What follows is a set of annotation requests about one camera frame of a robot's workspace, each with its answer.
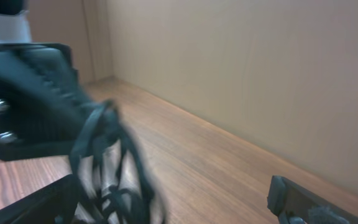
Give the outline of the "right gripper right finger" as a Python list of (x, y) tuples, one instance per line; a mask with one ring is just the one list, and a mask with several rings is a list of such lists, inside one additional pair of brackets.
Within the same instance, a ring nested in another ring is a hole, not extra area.
[(293, 181), (274, 175), (267, 208), (280, 224), (358, 224), (358, 217)]

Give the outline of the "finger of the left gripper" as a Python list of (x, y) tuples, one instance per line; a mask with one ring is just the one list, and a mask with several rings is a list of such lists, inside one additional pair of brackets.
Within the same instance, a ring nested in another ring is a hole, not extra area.
[(0, 78), (0, 160), (68, 155), (93, 110), (72, 78)]

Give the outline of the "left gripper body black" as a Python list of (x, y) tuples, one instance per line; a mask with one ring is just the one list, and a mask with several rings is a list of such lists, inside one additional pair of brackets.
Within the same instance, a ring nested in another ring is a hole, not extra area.
[(0, 78), (72, 78), (71, 48), (56, 43), (0, 44)]

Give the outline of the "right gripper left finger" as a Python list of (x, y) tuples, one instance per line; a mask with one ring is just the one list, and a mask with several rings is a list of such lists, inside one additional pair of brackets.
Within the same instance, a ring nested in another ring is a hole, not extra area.
[(69, 174), (1, 209), (0, 224), (70, 224), (78, 202), (78, 186)]

